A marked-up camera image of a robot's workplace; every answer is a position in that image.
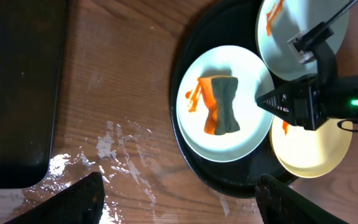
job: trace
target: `wooden table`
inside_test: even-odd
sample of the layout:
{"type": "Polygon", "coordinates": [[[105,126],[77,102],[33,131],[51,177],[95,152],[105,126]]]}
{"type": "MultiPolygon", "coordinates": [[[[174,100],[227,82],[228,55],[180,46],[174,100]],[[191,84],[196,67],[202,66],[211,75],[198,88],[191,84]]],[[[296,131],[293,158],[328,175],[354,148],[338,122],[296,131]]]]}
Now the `wooden table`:
{"type": "MultiPolygon", "coordinates": [[[[180,37],[215,0],[73,1],[50,171],[29,189],[0,190],[0,223],[92,171],[105,178],[101,223],[261,223],[253,199],[224,196],[183,160],[170,122],[170,69],[180,37]]],[[[358,74],[358,4],[337,55],[358,74]]],[[[358,134],[342,163],[293,188],[358,223],[358,134]]]]}

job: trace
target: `sponge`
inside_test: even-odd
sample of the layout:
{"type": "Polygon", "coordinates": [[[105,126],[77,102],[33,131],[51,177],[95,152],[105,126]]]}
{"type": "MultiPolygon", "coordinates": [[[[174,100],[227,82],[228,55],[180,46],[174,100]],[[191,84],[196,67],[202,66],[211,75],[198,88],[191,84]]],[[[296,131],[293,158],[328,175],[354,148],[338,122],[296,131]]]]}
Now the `sponge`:
{"type": "Polygon", "coordinates": [[[233,100],[236,96],[238,79],[231,76],[215,75],[200,78],[199,83],[205,106],[209,109],[204,132],[223,135],[240,130],[233,112],[233,100]]]}

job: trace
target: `black baking pan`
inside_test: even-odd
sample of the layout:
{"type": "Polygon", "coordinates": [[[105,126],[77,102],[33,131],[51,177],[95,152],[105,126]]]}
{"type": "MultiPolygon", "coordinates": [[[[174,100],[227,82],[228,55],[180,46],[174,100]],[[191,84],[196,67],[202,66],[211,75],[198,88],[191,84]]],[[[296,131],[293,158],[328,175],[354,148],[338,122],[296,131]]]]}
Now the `black baking pan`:
{"type": "Polygon", "coordinates": [[[0,189],[48,171],[66,0],[0,0],[0,189]]]}
{"type": "MultiPolygon", "coordinates": [[[[178,88],[188,67],[204,52],[222,45],[237,45],[258,54],[255,25],[261,0],[227,0],[205,13],[179,49],[172,72],[170,106],[177,143],[192,171],[218,192],[240,198],[255,197],[255,185],[262,174],[290,184],[297,177],[285,170],[270,145],[269,135],[248,156],[234,162],[218,163],[203,159],[186,144],[178,127],[178,88]]],[[[280,80],[273,75],[275,85],[280,80]]]]}

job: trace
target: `green led indicator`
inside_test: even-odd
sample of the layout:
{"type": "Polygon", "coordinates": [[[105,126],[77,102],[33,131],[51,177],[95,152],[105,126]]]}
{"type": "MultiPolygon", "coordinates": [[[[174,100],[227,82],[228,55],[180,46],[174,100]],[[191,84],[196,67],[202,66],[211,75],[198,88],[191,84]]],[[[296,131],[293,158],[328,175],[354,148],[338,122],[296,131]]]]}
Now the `green led indicator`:
{"type": "Polygon", "coordinates": [[[351,101],[351,105],[353,105],[353,106],[358,106],[358,100],[352,100],[352,101],[351,101]]]}

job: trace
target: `cream plate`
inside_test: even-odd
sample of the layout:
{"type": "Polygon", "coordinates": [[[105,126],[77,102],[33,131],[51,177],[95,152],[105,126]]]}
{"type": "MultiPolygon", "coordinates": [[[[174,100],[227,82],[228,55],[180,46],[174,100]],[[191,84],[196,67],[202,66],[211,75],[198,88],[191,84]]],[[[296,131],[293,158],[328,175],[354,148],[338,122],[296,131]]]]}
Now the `cream plate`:
{"type": "MultiPolygon", "coordinates": [[[[338,119],[329,119],[317,131],[288,125],[285,135],[283,120],[274,116],[270,140],[280,163],[292,174],[314,178],[333,170],[344,158],[352,133],[338,128],[338,119]]],[[[350,122],[344,128],[352,129],[350,122]]]]}
{"type": "MultiPolygon", "coordinates": [[[[272,25],[272,35],[268,36],[266,14],[278,2],[264,0],[260,7],[256,25],[259,54],[267,67],[284,80],[317,73],[316,62],[300,64],[288,48],[287,41],[300,31],[306,33],[320,22],[330,19],[348,0],[284,0],[283,11],[272,25]]],[[[335,54],[345,37],[348,21],[349,12],[331,25],[334,35],[327,41],[335,54]]]]}
{"type": "Polygon", "coordinates": [[[251,51],[238,46],[221,46],[201,55],[183,77],[177,96],[177,118],[187,144],[201,157],[214,162],[231,162],[252,152],[264,139],[273,115],[256,105],[256,96],[274,89],[269,70],[251,51]],[[195,90],[198,77],[232,75],[239,80],[233,101],[240,131],[214,136],[204,132],[208,109],[202,95],[196,112],[190,113],[186,93],[195,90]]]}

